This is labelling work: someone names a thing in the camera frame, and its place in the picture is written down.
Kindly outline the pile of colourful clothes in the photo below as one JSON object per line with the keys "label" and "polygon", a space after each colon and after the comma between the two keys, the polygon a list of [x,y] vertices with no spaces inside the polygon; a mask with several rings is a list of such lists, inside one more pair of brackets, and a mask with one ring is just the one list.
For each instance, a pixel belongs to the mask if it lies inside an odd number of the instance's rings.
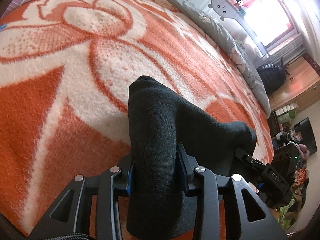
{"label": "pile of colourful clothes", "polygon": [[276,139],[277,145],[274,147],[274,150],[290,142],[294,142],[299,150],[299,162],[294,174],[292,176],[285,177],[285,180],[289,184],[290,190],[293,194],[291,202],[287,206],[276,208],[278,212],[278,223],[284,230],[288,230],[298,220],[300,211],[306,201],[306,189],[309,184],[307,166],[310,151],[307,146],[301,143],[302,136],[299,133],[293,134],[281,131],[276,135]]}

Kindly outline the grey floral quilt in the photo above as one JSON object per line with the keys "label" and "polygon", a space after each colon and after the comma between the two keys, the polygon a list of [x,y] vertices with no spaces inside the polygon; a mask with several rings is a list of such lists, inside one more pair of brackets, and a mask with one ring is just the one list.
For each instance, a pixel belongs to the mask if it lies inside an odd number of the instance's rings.
{"label": "grey floral quilt", "polygon": [[229,56],[247,82],[267,117],[271,106],[263,82],[248,55],[216,19],[198,9],[188,0],[167,0],[202,29]]}

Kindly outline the black pants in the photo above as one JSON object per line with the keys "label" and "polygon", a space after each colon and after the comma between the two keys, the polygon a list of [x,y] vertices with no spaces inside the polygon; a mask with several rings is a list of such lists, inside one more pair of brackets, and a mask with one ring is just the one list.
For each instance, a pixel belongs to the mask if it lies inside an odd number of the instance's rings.
{"label": "black pants", "polygon": [[194,227],[197,199],[187,197],[176,167],[177,145],[215,174],[235,169],[234,151],[254,152],[255,131],[241,121],[218,122],[149,76],[129,87],[134,166],[127,230],[137,239],[172,239]]}

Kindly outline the black television screen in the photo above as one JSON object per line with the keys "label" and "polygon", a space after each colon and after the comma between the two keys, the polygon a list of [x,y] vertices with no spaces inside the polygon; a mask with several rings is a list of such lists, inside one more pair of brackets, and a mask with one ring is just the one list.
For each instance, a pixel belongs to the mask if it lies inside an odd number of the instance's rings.
{"label": "black television screen", "polygon": [[296,123],[294,125],[294,128],[296,133],[301,134],[301,143],[307,146],[308,150],[310,151],[310,155],[316,153],[317,144],[309,118],[305,118],[302,121]]}

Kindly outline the orange white floral blanket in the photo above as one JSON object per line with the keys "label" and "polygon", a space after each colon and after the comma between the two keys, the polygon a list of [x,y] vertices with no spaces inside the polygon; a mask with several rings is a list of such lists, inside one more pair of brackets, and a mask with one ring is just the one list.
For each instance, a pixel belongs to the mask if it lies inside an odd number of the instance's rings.
{"label": "orange white floral blanket", "polygon": [[76,175],[130,150],[128,89],[147,75],[221,122],[266,114],[228,55],[167,0],[32,0],[1,19],[1,214],[33,230]]}

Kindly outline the wooden cabinet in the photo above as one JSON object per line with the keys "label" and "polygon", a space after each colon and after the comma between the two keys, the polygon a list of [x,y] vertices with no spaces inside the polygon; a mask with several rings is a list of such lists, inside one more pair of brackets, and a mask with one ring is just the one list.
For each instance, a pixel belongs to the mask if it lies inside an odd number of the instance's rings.
{"label": "wooden cabinet", "polygon": [[307,53],[288,65],[283,85],[269,96],[273,111],[296,103],[303,111],[319,100],[319,64]]}

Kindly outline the white radiator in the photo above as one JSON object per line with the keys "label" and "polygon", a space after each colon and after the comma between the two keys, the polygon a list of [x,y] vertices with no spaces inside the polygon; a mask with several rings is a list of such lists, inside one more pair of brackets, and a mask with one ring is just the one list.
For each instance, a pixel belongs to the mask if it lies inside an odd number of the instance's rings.
{"label": "white radiator", "polygon": [[272,49],[263,59],[263,64],[275,64],[283,59],[287,64],[305,52],[304,41],[301,34],[295,34]]}

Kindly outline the black bag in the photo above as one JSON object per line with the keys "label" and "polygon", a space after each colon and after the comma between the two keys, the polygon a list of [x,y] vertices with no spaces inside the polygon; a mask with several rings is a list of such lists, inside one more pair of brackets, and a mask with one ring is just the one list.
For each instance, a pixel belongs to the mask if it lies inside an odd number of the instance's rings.
{"label": "black bag", "polygon": [[278,90],[284,84],[286,77],[290,75],[284,65],[283,58],[278,63],[258,67],[257,72],[263,82],[267,95]]}

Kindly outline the phone on gripper mount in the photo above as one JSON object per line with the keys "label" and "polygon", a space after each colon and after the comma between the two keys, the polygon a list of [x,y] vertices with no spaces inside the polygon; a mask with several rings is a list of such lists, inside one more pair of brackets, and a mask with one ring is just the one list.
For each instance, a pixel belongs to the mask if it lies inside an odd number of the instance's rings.
{"label": "phone on gripper mount", "polygon": [[271,165],[285,178],[294,174],[298,162],[298,147],[294,142],[290,142],[274,151]]}

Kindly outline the grey bed guard rail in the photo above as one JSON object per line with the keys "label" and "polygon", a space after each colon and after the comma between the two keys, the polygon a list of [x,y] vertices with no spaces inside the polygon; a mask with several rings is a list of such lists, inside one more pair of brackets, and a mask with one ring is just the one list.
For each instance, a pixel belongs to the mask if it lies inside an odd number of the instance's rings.
{"label": "grey bed guard rail", "polygon": [[240,12],[228,0],[188,0],[219,21],[248,55],[257,68],[268,54],[266,47]]}

